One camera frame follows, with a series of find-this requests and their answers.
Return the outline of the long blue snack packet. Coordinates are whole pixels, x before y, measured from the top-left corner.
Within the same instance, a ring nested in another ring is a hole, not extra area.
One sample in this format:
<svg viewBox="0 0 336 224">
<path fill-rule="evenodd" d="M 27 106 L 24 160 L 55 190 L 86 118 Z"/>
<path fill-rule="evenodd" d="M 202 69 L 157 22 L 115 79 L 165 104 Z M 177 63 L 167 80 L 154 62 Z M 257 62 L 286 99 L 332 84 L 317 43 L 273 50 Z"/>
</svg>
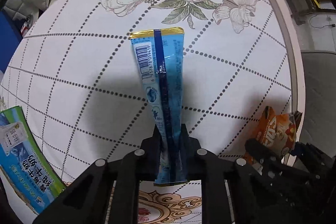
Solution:
<svg viewBox="0 0 336 224">
<path fill-rule="evenodd" d="M 183 42 L 180 27 L 130 35 L 143 90 L 161 136 L 158 185 L 184 182 L 180 151 L 183 95 Z"/>
</svg>

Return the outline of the orange panda snack packet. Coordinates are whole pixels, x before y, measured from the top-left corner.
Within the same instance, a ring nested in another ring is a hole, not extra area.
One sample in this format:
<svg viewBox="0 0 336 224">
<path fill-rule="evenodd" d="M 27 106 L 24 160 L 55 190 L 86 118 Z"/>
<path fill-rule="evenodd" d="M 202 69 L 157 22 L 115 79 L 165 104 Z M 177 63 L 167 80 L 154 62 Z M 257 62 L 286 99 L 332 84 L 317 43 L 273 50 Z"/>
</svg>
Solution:
<svg viewBox="0 0 336 224">
<path fill-rule="evenodd" d="M 294 148 L 301 118 L 299 111 L 276 114 L 272 107 L 266 106 L 251 138 L 282 160 Z"/>
</svg>

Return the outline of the open cardboard box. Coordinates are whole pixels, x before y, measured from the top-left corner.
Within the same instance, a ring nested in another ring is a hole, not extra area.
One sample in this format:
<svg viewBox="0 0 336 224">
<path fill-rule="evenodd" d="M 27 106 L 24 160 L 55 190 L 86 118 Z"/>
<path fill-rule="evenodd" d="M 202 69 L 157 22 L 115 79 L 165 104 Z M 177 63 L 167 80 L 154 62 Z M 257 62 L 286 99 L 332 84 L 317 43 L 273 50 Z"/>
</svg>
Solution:
<svg viewBox="0 0 336 224">
<path fill-rule="evenodd" d="M 66 188 L 38 147 L 21 106 L 1 111 L 1 170 L 35 214 Z"/>
</svg>

